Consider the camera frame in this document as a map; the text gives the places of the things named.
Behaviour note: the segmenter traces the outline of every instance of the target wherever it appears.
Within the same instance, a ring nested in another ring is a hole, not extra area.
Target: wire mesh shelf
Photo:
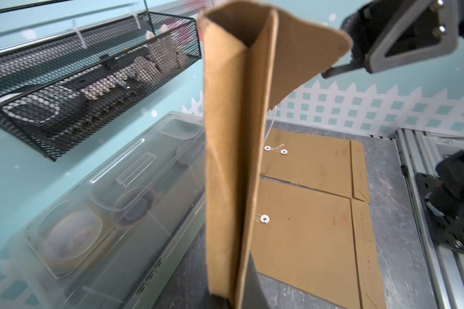
[[[0,127],[56,161],[199,59],[195,19],[154,12],[0,54]]]

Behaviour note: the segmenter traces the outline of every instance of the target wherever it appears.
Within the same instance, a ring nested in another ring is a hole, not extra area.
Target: plastic storage bin
[[[204,193],[204,127],[170,113],[8,242],[46,308],[118,308]]]

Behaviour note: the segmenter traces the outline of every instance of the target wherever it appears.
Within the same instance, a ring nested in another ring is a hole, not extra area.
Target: cardboard envelope
[[[206,262],[210,293],[241,307],[266,112],[352,48],[338,30],[231,2],[198,21],[204,46]]]

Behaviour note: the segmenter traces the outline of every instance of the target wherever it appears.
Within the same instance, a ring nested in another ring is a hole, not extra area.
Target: metal bolt
[[[114,84],[116,84],[119,87],[125,88],[127,87],[127,83],[124,82],[122,79],[117,79]]]
[[[462,242],[460,242],[459,240],[455,240],[454,241],[454,246],[457,248],[457,249],[461,249],[462,248]]]
[[[447,32],[447,28],[445,25],[440,25],[437,28],[434,28],[432,33],[435,37],[439,38],[440,36],[444,35]]]
[[[137,73],[135,71],[129,71],[127,72],[127,77],[129,77],[131,80],[135,80],[137,78]]]
[[[365,19],[371,19],[371,12],[369,8],[364,9],[363,14]]]
[[[429,9],[432,10],[432,12],[438,12],[439,9],[443,8],[445,2],[443,0],[436,0],[430,7]]]

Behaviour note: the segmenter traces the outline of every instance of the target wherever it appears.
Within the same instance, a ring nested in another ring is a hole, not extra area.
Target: folded cardboard
[[[261,181],[256,212],[270,222],[253,232],[258,271],[348,309],[384,309],[363,144],[273,129],[266,145],[287,154],[264,151],[262,175],[305,188]]]
[[[266,111],[333,65],[341,31],[267,5],[231,2],[198,21],[204,46],[209,289],[241,307]]]

